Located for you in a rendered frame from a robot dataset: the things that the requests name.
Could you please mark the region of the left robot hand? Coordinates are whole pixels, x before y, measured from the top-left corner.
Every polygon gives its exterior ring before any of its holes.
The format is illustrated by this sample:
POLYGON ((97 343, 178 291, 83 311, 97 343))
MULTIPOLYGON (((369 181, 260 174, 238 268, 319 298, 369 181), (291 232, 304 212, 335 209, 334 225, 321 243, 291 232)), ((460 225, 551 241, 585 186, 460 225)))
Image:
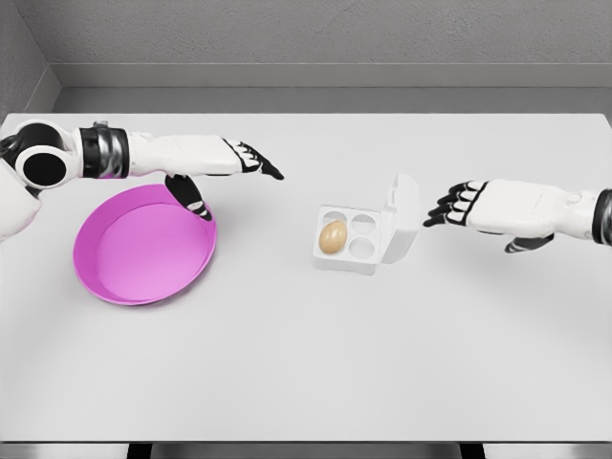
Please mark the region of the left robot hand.
POLYGON ((164 178, 165 187, 181 206, 208 222, 212 215, 193 176, 261 173, 278 181, 284 179, 280 170, 252 146, 217 136, 207 141, 203 148, 188 149, 173 161, 164 178))

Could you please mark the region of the beige egg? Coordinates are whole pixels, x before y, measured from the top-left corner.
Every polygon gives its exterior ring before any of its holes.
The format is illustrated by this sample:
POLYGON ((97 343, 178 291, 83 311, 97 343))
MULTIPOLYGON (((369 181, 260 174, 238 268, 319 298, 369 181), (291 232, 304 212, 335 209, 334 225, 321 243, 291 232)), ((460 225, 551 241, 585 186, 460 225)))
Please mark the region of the beige egg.
POLYGON ((326 224, 318 238, 318 246, 322 253, 335 254, 343 250, 348 237, 346 223, 333 220, 326 224))

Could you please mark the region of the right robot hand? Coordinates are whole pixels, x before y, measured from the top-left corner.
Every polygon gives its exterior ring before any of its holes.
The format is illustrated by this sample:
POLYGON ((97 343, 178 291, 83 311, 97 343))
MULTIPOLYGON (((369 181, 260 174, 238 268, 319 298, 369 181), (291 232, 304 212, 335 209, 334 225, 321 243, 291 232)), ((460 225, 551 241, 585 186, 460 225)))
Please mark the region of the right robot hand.
POLYGON ((452 186, 427 213, 423 226, 454 225, 510 235, 506 253, 534 251, 555 238, 554 209, 563 191, 510 180, 468 181, 452 186))

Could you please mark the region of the white egg box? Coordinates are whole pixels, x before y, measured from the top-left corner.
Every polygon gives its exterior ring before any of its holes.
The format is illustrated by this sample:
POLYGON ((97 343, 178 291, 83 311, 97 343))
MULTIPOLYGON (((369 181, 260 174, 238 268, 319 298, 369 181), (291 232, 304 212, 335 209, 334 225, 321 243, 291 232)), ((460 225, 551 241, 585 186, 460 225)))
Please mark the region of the white egg box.
POLYGON ((402 260, 420 229, 420 188, 406 174, 396 176, 380 210, 322 206, 318 210, 313 263, 319 270, 373 274, 380 264, 402 260), (332 223, 343 224, 344 244, 334 253, 320 246, 332 223))

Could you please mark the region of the pink round plate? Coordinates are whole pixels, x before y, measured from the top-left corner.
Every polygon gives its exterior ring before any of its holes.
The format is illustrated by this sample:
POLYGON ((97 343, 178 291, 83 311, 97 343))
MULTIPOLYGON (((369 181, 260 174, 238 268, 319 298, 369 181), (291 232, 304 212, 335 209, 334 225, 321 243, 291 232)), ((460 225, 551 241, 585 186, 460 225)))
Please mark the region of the pink round plate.
POLYGON ((216 221, 183 207, 164 185, 127 189, 85 220, 73 265, 92 295, 120 305, 143 305, 179 293, 214 254, 216 221))

